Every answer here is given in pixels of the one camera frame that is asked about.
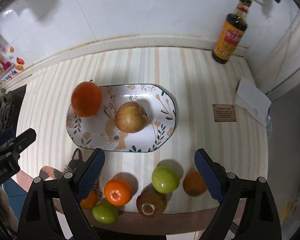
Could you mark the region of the green apple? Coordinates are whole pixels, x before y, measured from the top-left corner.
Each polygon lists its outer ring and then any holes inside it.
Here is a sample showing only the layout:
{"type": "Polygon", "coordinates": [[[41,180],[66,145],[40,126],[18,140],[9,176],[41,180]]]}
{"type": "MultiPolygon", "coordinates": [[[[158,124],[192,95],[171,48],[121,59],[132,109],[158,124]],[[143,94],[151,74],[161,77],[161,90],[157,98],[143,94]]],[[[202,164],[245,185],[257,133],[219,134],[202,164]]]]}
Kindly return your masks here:
{"type": "Polygon", "coordinates": [[[161,194],[168,194],[179,187],[180,180],[169,167],[157,166],[152,172],[152,185],[161,194]]]}
{"type": "Polygon", "coordinates": [[[92,209],[94,219],[102,224],[113,224],[119,217],[117,207],[111,205],[106,199],[102,199],[92,209]]]}

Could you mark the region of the dark orange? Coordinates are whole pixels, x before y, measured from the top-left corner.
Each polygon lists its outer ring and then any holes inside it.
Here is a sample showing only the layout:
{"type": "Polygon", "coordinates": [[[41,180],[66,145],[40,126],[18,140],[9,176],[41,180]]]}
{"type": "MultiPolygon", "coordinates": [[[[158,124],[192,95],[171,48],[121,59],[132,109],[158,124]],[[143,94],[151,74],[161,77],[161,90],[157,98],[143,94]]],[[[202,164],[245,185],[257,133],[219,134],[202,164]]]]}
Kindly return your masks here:
{"type": "Polygon", "coordinates": [[[199,172],[190,172],[184,178],[183,189],[191,197],[198,197],[205,193],[207,186],[199,172]]]}

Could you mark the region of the small mandarin orange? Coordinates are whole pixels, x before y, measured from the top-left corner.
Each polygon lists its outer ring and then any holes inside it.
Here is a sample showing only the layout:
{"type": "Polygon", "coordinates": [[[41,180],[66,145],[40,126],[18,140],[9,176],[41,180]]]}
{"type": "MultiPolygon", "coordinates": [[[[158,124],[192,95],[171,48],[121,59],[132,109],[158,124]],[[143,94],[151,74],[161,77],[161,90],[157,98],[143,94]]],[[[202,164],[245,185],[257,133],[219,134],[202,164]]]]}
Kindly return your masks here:
{"type": "Polygon", "coordinates": [[[112,179],[104,186],[104,196],[110,204],[124,206],[132,199],[133,189],[123,179],[112,179]]]}

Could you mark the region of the large orange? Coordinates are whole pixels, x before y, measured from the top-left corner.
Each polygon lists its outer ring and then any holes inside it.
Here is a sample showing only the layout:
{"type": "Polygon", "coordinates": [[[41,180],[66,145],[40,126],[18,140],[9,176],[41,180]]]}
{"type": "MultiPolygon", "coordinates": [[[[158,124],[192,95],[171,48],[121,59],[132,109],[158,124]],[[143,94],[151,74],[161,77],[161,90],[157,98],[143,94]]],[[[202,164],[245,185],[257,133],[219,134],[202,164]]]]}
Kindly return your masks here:
{"type": "Polygon", "coordinates": [[[93,82],[79,83],[71,95],[71,105],[74,113],[84,118],[95,115],[101,106],[101,102],[101,90],[93,82]]]}

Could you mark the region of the dark red brown apple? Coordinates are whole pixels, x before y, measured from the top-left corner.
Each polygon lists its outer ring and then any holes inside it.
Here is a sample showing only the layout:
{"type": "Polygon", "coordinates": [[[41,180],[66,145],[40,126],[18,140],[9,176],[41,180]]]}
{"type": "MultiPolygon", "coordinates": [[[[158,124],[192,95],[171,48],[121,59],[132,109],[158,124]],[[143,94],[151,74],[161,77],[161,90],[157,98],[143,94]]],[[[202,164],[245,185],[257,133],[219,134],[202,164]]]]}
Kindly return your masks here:
{"type": "Polygon", "coordinates": [[[166,195],[155,189],[149,189],[137,197],[136,207],[141,215],[153,218],[165,211],[167,207],[166,195]]]}

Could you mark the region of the yellow red apple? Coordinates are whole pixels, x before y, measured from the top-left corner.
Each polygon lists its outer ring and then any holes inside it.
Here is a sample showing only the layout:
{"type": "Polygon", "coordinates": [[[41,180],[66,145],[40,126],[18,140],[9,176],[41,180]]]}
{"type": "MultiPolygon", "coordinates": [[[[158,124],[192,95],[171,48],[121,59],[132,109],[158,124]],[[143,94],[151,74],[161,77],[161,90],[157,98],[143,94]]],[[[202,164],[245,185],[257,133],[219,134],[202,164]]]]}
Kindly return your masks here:
{"type": "Polygon", "coordinates": [[[134,101],[124,103],[115,115],[115,125],[125,133],[137,133],[148,123],[149,119],[144,107],[134,101]]]}

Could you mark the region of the black gas stove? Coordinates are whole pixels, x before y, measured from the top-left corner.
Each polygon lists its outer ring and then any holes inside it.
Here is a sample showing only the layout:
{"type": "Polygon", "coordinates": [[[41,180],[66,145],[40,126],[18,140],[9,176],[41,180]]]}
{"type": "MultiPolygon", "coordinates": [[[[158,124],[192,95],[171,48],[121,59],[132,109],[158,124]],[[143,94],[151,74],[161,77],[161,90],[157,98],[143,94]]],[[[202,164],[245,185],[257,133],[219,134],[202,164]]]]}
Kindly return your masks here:
{"type": "Polygon", "coordinates": [[[26,85],[8,92],[0,97],[0,134],[6,129],[17,132],[21,106],[26,92],[26,85]]]}

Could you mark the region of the brown tablecloth label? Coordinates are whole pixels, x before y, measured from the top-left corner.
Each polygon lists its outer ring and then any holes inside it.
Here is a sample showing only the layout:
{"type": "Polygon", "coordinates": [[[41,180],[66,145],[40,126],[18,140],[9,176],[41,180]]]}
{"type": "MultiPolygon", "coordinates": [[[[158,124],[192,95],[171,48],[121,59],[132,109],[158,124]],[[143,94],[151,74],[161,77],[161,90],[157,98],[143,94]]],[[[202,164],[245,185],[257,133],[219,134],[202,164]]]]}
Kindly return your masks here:
{"type": "Polygon", "coordinates": [[[215,122],[236,122],[234,105],[213,104],[213,115],[215,122]]]}

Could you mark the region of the white tissue paper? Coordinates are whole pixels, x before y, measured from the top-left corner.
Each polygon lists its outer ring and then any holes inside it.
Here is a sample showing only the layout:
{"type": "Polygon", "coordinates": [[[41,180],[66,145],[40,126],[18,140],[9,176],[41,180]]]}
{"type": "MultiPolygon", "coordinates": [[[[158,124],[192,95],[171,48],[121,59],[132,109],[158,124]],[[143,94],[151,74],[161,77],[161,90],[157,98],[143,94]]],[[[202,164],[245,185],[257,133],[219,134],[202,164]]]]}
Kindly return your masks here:
{"type": "Polygon", "coordinates": [[[238,83],[235,104],[246,109],[263,126],[267,125],[271,101],[245,77],[238,83]]]}

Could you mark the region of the soy sauce bottle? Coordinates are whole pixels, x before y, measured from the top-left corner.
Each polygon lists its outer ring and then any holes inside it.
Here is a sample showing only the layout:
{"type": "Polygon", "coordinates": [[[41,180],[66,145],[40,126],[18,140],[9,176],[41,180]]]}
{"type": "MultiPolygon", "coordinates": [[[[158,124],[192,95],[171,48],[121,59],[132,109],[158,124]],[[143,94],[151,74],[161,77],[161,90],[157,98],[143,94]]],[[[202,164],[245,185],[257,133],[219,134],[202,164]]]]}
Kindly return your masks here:
{"type": "Polygon", "coordinates": [[[251,0],[239,0],[234,12],[227,14],[212,51],[212,57],[218,63],[226,64],[237,48],[248,27],[246,16],[251,4],[251,0]]]}

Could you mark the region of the colourful wall sticker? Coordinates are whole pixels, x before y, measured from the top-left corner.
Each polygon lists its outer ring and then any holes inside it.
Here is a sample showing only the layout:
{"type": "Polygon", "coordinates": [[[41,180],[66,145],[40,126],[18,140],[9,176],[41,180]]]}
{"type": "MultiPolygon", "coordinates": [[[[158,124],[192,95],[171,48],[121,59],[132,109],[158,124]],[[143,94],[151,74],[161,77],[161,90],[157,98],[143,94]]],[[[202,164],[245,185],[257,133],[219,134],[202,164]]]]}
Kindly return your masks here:
{"type": "Polygon", "coordinates": [[[25,58],[0,38],[0,88],[25,69],[25,58]]]}

